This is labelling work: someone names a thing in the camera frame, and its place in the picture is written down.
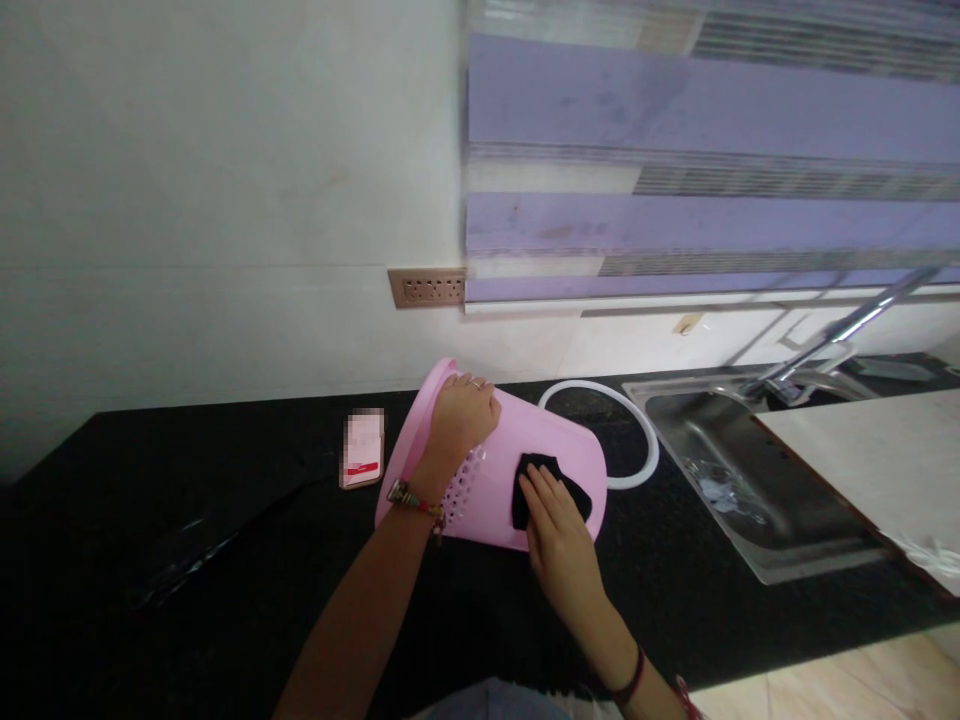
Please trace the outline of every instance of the cutting board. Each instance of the cutting board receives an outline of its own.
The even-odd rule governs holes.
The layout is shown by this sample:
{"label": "cutting board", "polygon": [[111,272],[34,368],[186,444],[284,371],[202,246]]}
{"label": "cutting board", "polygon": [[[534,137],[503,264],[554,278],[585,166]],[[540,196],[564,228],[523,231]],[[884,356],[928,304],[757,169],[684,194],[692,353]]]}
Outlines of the cutting board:
{"label": "cutting board", "polygon": [[[960,552],[960,390],[756,417],[885,535]],[[923,572],[960,597],[960,578]]]}

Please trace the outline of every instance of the kitchen counter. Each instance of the kitchen counter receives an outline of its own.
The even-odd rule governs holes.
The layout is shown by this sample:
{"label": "kitchen counter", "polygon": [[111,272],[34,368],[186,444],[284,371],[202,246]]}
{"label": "kitchen counter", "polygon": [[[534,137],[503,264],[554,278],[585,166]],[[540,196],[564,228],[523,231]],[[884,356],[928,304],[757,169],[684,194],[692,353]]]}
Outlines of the kitchen counter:
{"label": "kitchen counter", "polygon": [[[700,373],[595,380],[620,390],[691,374]],[[501,387],[536,402],[551,384]],[[960,380],[868,384],[890,395]],[[343,491],[330,474],[344,418],[355,407],[383,407],[389,455],[415,394],[92,418],[3,496],[14,653],[14,691],[5,695],[17,706],[7,716],[49,708],[269,717],[307,633],[373,530],[379,486]],[[571,390],[550,408],[597,434],[611,474],[639,469],[646,445],[620,406]],[[293,477],[305,486],[164,604],[130,608],[132,569],[158,538],[231,491]],[[627,624],[661,672],[680,673],[692,689],[960,619],[960,604],[894,562],[760,584],[666,452],[646,484],[610,493],[596,547]],[[491,675],[544,690],[595,688],[527,556],[446,539],[424,558],[371,717],[410,714]]]}

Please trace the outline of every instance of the faucet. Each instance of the faucet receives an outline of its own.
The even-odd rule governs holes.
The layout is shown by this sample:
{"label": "faucet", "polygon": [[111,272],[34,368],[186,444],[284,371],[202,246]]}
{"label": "faucet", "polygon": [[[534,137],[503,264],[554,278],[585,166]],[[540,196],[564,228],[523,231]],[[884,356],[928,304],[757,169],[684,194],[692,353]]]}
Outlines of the faucet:
{"label": "faucet", "polygon": [[801,365],[815,358],[830,345],[845,342],[871,320],[883,314],[917,288],[926,285],[939,272],[940,268],[927,267],[914,270],[904,276],[903,279],[894,283],[876,297],[870,298],[845,318],[827,325],[790,360],[775,365],[759,377],[745,383],[740,388],[740,394],[745,398],[759,399],[765,391],[770,391],[787,406],[792,405],[803,394],[800,388],[790,382],[790,376]]}

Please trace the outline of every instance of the sink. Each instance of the sink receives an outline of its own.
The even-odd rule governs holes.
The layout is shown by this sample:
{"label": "sink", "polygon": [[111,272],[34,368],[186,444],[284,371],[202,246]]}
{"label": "sink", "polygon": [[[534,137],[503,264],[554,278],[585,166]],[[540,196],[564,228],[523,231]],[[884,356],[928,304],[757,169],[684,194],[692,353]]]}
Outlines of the sink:
{"label": "sink", "polygon": [[[650,418],[667,452],[761,582],[772,585],[887,557],[884,548],[803,463],[754,420],[786,409],[737,389],[752,375],[641,383],[624,390]],[[799,370],[807,406],[878,395],[842,372]]]}

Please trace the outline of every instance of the person's left hand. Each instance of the person's left hand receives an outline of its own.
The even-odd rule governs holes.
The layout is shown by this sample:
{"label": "person's left hand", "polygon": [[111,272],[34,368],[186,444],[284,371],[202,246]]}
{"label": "person's left hand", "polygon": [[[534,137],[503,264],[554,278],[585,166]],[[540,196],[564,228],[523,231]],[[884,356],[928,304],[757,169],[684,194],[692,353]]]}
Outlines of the person's left hand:
{"label": "person's left hand", "polygon": [[420,464],[429,469],[431,495],[442,496],[454,473],[470,452],[500,422],[500,403],[493,384],[470,373],[451,375],[440,388],[433,406],[430,437]]}

